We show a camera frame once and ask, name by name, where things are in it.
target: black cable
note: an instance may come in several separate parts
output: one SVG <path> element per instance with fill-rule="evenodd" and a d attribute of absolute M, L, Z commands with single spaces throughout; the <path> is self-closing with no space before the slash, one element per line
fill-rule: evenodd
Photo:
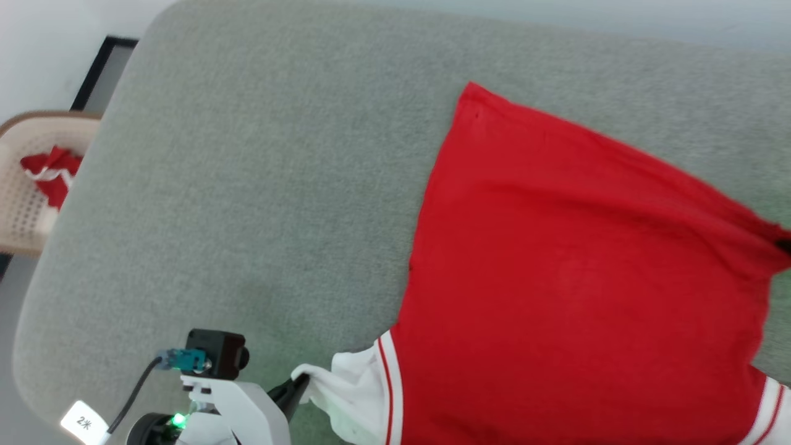
<path fill-rule="evenodd" d="M 115 418 L 115 420 L 112 421 L 112 424 L 110 424 L 110 428 L 107 428 L 108 434 L 112 434 L 115 431 L 115 429 L 118 428 L 118 425 L 121 423 L 121 420 L 123 420 L 123 418 L 127 415 L 127 413 L 129 412 L 129 408 L 132 407 L 135 398 L 137 398 L 138 393 L 140 392 L 140 388 L 143 387 L 143 383 L 146 382 L 146 379 L 148 378 L 149 374 L 151 374 L 151 371 L 161 361 L 162 361 L 162 357 L 157 357 L 156 359 L 151 360 L 149 366 L 146 368 L 145 371 L 143 371 L 143 375 L 140 376 L 140 379 L 138 380 L 138 384 L 134 386 L 134 389 L 132 390 L 132 394 L 129 396 L 129 399 L 127 399 L 127 403 L 123 406 L 123 408 L 121 408 L 121 412 L 118 413 L 118 416 Z"/>

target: gray fabric surface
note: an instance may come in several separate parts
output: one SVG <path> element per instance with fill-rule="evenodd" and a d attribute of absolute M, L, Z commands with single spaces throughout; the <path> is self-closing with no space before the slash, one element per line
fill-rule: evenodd
<path fill-rule="evenodd" d="M 54 424 L 108 420 L 193 327 L 248 338 L 243 379 L 394 322 L 423 189 L 469 80 L 639 146 L 791 224 L 791 59 L 427 12 L 180 3 L 132 56 L 42 256 L 14 357 Z M 791 277 L 758 365 L 791 379 Z M 184 410 L 155 373 L 119 429 Z M 297 412 L 297 445 L 337 443 Z"/>

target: red and white clothing in basket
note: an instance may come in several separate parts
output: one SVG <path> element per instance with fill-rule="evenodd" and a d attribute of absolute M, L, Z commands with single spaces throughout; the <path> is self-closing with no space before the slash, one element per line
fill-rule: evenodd
<path fill-rule="evenodd" d="M 751 365 L 791 233 L 480 86 L 429 180 L 398 322 L 305 399 L 352 443 L 791 443 Z"/>

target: gray floor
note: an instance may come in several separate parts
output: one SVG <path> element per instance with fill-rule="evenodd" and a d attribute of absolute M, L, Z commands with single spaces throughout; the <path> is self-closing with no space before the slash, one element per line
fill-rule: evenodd
<path fill-rule="evenodd" d="M 116 48 L 102 71 L 85 110 L 102 113 L 123 68 L 129 60 L 130 48 Z M 40 445 L 74 444 L 64 432 L 40 421 L 19 397 L 12 376 L 13 339 L 19 313 L 37 260 L 16 256 L 0 282 L 0 444 L 36 443 Z"/>

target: red stripe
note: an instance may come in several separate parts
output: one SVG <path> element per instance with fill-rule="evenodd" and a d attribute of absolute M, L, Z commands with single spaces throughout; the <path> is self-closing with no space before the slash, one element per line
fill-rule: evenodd
<path fill-rule="evenodd" d="M 772 427 L 774 426 L 774 422 L 778 419 L 778 414 L 780 413 L 780 404 L 783 402 L 783 394 L 785 393 L 785 387 L 780 386 L 780 394 L 778 394 L 778 403 L 774 406 L 774 414 L 772 414 L 772 421 L 769 422 L 769 427 L 766 428 L 766 432 L 763 433 L 761 437 L 758 438 L 758 441 L 755 442 L 755 445 L 759 445 L 763 440 L 769 435 L 772 431 Z"/>
<path fill-rule="evenodd" d="M 388 359 L 384 356 L 384 348 L 382 348 L 382 339 L 379 339 L 379 355 L 382 357 L 384 364 L 384 375 L 388 378 L 388 391 L 390 393 L 390 413 L 388 414 L 388 435 L 384 445 L 390 445 L 390 434 L 393 429 L 393 385 L 390 383 L 390 369 L 388 369 Z"/>

